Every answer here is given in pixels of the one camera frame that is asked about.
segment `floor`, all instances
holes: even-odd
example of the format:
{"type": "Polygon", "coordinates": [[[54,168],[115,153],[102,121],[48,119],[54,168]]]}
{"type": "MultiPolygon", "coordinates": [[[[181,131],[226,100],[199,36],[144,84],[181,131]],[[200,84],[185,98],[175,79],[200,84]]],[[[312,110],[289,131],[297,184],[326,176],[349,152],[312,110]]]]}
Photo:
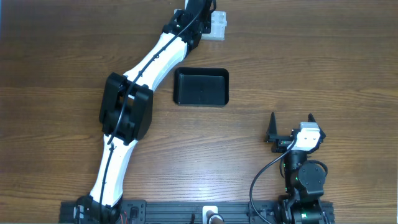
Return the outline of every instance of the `floor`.
{"type": "MultiPolygon", "coordinates": [[[[57,222],[87,194],[103,151],[104,84],[149,52],[183,0],[2,2],[0,221],[57,222]]],[[[229,71],[224,108],[181,107],[173,75],[124,179],[124,198],[248,201],[277,157],[263,142],[272,111],[289,134],[313,113],[327,138],[324,200],[338,223],[395,223],[398,1],[218,0],[223,42],[202,41],[178,67],[229,71]]],[[[278,167],[256,200],[284,194],[278,167]]]]}

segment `brown table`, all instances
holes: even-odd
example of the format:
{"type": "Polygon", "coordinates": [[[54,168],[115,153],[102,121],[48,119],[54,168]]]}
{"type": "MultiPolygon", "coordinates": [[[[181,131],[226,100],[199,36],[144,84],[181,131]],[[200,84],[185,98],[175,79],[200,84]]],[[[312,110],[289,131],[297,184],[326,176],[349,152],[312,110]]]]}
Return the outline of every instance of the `brown table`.
{"type": "MultiPolygon", "coordinates": [[[[87,194],[103,151],[104,84],[149,52],[183,0],[2,2],[0,222],[57,222],[60,202],[87,194]]],[[[124,198],[248,201],[273,160],[263,142],[313,113],[327,134],[314,154],[329,167],[324,200],[336,221],[395,223],[398,1],[219,0],[223,42],[202,41],[179,66],[229,71],[224,108],[179,107],[173,75],[154,97],[124,198]]],[[[278,167],[257,200],[284,193],[278,167]]]]}

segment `wooden table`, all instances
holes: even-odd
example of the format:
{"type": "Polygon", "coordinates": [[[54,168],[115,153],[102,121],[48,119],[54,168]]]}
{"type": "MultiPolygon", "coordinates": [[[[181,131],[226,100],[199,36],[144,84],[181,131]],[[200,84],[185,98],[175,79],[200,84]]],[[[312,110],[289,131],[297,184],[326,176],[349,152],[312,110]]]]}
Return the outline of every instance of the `wooden table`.
{"type": "MultiPolygon", "coordinates": [[[[183,0],[2,2],[0,222],[57,222],[60,202],[87,194],[103,151],[98,122],[111,72],[131,69],[183,0]]],[[[202,41],[183,63],[229,71],[224,108],[180,107],[173,75],[154,97],[124,198],[248,201],[273,160],[263,142],[313,113],[327,138],[324,200],[338,223],[395,223],[398,1],[219,0],[223,42],[202,41]]],[[[284,194],[278,167],[256,200],[284,194]]]]}

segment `wooden tabletop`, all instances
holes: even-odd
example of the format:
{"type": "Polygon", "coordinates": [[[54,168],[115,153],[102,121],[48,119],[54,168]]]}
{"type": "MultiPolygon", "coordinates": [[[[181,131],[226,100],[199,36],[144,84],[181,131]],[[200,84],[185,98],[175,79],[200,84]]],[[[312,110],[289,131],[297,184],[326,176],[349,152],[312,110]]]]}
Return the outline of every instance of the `wooden tabletop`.
{"type": "MultiPolygon", "coordinates": [[[[106,78],[140,62],[183,0],[3,0],[0,39],[0,222],[57,222],[87,194],[103,152],[106,78]]],[[[398,1],[218,0],[225,41],[201,41],[178,67],[229,71],[224,108],[181,107],[170,73],[150,130],[132,153],[125,199],[248,201],[278,154],[263,142],[309,113],[326,132],[323,200],[338,223],[395,223],[398,1]]],[[[284,194],[278,167],[255,200],[284,194]]]]}

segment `robotic arm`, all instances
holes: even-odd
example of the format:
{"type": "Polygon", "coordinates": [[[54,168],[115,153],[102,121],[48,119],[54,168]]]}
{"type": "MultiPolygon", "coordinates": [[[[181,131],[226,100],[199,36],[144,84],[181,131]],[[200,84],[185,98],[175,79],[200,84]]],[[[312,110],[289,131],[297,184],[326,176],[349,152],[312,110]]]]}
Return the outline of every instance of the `robotic arm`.
{"type": "Polygon", "coordinates": [[[99,114],[103,124],[104,153],[93,189],[78,199],[76,220],[100,223],[119,219],[123,179],[131,153],[152,121],[153,94],[166,74],[196,48],[210,32],[212,0],[189,0],[164,25],[160,39],[144,59],[123,76],[112,73],[105,84],[99,114]]]}

